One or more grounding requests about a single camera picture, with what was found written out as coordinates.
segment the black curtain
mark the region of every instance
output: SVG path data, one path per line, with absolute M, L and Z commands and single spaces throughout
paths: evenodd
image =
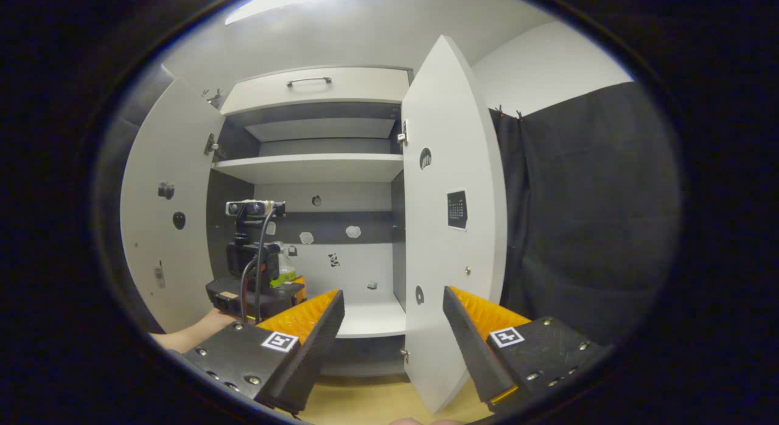
M 509 212 L 501 303 L 601 344 L 623 339 L 676 250 L 681 184 L 669 123 L 636 83 L 492 118 Z

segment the metal handle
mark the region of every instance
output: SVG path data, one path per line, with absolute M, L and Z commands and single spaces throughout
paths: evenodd
M 292 83 L 297 83 L 298 81 L 311 81 L 312 79 L 324 79 L 325 83 L 332 83 L 333 79 L 329 76 L 320 76 L 318 78 L 300 78 L 300 79 L 293 79 L 292 81 L 287 81 L 287 87 L 292 87 Z

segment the hand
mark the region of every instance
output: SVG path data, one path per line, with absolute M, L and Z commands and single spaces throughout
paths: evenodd
M 213 308 L 205 317 L 188 328 L 172 334 L 150 334 L 150 336 L 164 348 L 170 348 L 178 353 L 185 353 L 187 350 L 211 338 L 212 335 L 221 331 L 226 325 L 239 320 L 237 317 L 222 313 L 219 309 Z

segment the white shelf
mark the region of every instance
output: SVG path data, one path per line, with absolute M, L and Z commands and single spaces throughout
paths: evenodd
M 215 170 L 254 184 L 389 183 L 403 170 L 400 154 L 327 153 L 221 161 Z
M 357 304 L 349 304 L 348 300 L 343 303 L 345 314 L 337 339 L 369 339 L 406 333 L 406 313 L 391 292 L 362 298 Z

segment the cabinet door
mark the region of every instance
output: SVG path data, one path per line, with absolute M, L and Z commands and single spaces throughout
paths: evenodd
M 119 215 L 125 257 L 138 292 L 166 332 L 197 322 L 212 308 L 206 283 L 214 280 L 206 239 L 206 192 L 213 153 L 225 117 L 176 79 L 141 125 L 125 168 Z M 173 197 L 158 197 L 160 183 Z M 183 214 L 184 226 L 173 224 Z
M 401 115 L 408 137 L 405 369 L 434 413 L 468 378 L 443 314 L 444 286 L 498 302 L 506 263 L 506 191 L 489 109 L 452 39 L 441 36 L 433 46 Z

